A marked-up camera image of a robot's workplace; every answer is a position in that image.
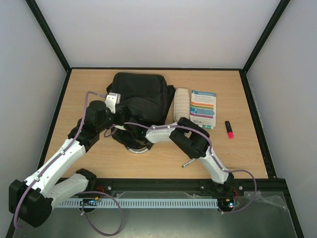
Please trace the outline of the black student bag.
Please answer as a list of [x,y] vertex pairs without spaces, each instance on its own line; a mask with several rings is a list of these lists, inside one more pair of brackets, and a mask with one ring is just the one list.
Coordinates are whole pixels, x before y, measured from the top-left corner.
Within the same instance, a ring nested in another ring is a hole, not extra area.
[[114,124],[123,126],[124,130],[112,129],[113,139],[128,150],[150,149],[153,144],[145,138],[146,129],[127,123],[147,127],[164,125],[174,98],[174,86],[167,85],[162,75],[119,72],[106,90],[120,94]]

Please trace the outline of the beige pencil case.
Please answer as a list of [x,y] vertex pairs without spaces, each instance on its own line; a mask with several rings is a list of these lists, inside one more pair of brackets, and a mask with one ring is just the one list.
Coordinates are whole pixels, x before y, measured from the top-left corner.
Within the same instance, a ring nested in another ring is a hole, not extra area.
[[182,117],[190,118],[190,95],[186,88],[177,88],[175,91],[173,117],[174,121],[179,121]]

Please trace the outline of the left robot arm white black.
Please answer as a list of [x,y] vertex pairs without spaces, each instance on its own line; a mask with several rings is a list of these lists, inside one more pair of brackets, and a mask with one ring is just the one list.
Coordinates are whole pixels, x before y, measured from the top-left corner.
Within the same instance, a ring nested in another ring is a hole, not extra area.
[[61,176],[99,140],[100,133],[115,123],[118,115],[114,97],[92,101],[85,117],[71,130],[61,148],[36,172],[24,181],[15,180],[9,187],[9,210],[14,221],[22,219],[39,227],[52,210],[70,197],[96,188],[94,173],[79,169],[70,178],[58,182]]

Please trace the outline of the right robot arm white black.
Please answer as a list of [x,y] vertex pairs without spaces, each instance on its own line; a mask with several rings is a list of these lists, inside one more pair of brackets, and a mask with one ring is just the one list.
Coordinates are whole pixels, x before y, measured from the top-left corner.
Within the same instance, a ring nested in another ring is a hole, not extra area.
[[189,119],[181,117],[173,124],[152,125],[146,132],[146,139],[152,144],[172,141],[190,159],[203,164],[219,193],[227,194],[233,189],[234,175],[216,155],[209,133]]

